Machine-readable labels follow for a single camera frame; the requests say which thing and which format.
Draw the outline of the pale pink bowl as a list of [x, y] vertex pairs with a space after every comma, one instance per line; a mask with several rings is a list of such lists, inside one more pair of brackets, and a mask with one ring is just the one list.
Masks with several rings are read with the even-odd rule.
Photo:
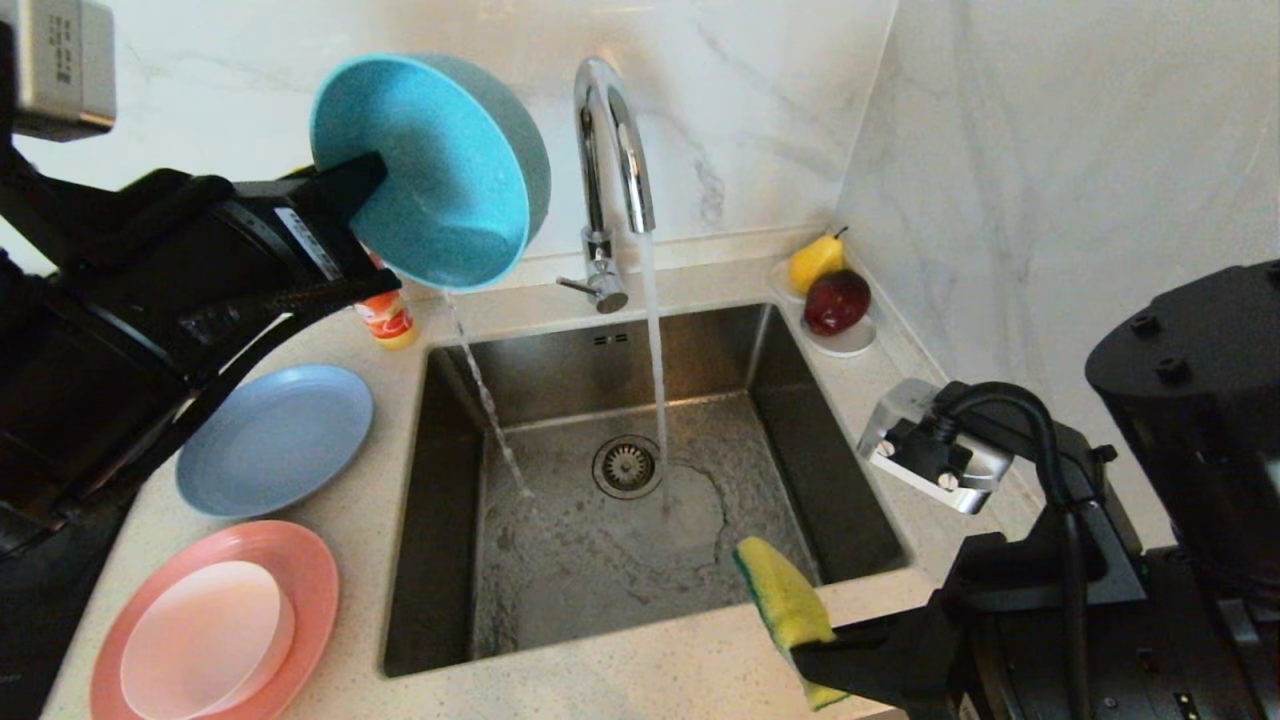
[[143, 720], [219, 714], [266, 685], [293, 638], [293, 605], [268, 569], [201, 568], [163, 592], [131, 632], [120, 665], [125, 702]]

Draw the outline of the stainless steel sink basin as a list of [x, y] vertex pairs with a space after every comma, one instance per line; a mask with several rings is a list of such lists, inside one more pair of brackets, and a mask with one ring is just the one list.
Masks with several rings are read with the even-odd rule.
[[388, 676], [742, 603], [749, 536], [817, 585], [905, 565], [781, 310], [664, 316], [660, 333], [669, 475], [630, 501], [591, 464], [616, 436], [657, 442], [645, 322], [428, 354]]

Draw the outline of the blue plate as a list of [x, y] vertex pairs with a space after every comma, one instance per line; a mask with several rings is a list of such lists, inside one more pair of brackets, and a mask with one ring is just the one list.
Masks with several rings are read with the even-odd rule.
[[228, 397], [182, 447], [175, 484], [195, 511], [239, 520], [288, 509], [355, 460], [372, 428], [374, 397], [355, 372], [288, 366]]

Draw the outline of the running water stream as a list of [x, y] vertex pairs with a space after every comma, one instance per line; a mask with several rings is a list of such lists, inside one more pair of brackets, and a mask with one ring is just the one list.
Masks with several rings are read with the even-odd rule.
[[657, 261], [652, 233], [636, 236], [637, 251], [643, 268], [643, 287], [645, 293], [646, 329], [650, 345], [652, 379], [655, 400], [655, 478], [666, 489], [669, 475], [669, 423], [667, 416], [666, 366], [663, 359], [663, 340], [660, 333], [660, 299], [657, 283]]

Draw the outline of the pink plate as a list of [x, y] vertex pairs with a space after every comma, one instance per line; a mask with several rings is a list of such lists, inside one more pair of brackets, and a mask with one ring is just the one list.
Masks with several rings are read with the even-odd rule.
[[220, 561], [255, 562], [270, 571], [294, 606], [294, 641], [280, 669], [243, 703], [198, 720], [276, 720], [301, 692], [321, 659], [339, 607], [337, 562], [312, 530], [278, 520], [241, 523], [196, 541], [169, 557], [116, 615], [93, 665], [92, 720], [143, 720], [129, 708], [120, 669], [128, 635], [145, 610], [183, 577]]

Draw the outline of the small white dish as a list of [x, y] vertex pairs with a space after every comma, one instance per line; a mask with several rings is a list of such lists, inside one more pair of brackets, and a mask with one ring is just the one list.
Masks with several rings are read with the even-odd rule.
[[769, 270], [768, 284], [782, 302], [785, 313], [794, 320], [800, 336], [818, 352], [831, 357], [855, 357], [864, 354], [877, 338], [877, 324], [868, 313], [860, 322], [835, 336], [813, 333], [803, 320], [804, 299], [794, 291], [788, 281], [788, 260], [778, 260]]

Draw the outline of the yellow pear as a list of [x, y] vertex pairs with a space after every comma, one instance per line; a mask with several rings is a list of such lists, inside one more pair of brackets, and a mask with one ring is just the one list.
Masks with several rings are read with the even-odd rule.
[[806, 296], [819, 278], [846, 268], [842, 240], [845, 231], [842, 228], [822, 234], [788, 259], [787, 282], [796, 296]]

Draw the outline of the orange dish soap bottle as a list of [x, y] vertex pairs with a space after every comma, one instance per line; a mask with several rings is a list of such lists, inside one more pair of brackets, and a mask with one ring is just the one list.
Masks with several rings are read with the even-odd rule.
[[370, 336], [384, 348], [407, 348], [419, 337], [419, 328], [401, 290], [365, 299], [353, 307]]

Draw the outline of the yellow green sponge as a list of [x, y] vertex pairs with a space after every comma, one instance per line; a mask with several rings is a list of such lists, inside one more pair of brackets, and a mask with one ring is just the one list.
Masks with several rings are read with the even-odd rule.
[[836, 639], [815, 587], [771, 543], [755, 536], [741, 539], [733, 561], [772, 643], [794, 671], [797, 647]]

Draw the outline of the round metal drain strainer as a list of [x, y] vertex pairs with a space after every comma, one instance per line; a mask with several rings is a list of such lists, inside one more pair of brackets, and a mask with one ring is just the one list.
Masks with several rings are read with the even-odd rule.
[[630, 501], [653, 493], [662, 483], [659, 446], [635, 434], [604, 442], [591, 461], [591, 478], [604, 495]]

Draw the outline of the dark red apple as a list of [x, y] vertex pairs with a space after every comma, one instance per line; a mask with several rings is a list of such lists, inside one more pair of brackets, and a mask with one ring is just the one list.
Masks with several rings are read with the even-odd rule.
[[867, 315], [870, 301], [870, 286], [863, 275], [850, 269], [831, 272], [812, 283], [803, 323], [817, 336], [837, 336]]

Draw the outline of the teal bowl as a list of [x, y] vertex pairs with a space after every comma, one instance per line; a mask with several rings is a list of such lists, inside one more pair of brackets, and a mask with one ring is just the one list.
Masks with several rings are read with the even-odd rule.
[[494, 74], [445, 54], [369, 54], [323, 81], [310, 122], [314, 164], [370, 152], [385, 177], [355, 236], [389, 268], [447, 291], [497, 283], [550, 205], [550, 161], [529, 110]]

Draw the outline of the chrome gooseneck faucet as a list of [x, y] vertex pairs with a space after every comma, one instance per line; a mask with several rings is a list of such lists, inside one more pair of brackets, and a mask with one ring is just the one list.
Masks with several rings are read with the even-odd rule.
[[584, 293], [602, 314], [622, 310], [628, 302], [613, 250], [613, 229], [605, 219], [605, 161], [613, 159], [621, 183], [625, 217], [635, 234], [657, 227], [643, 137], [630, 108], [623, 81], [602, 56], [579, 64], [573, 82], [573, 119], [582, 179], [586, 224], [580, 233], [586, 277], [557, 284]]

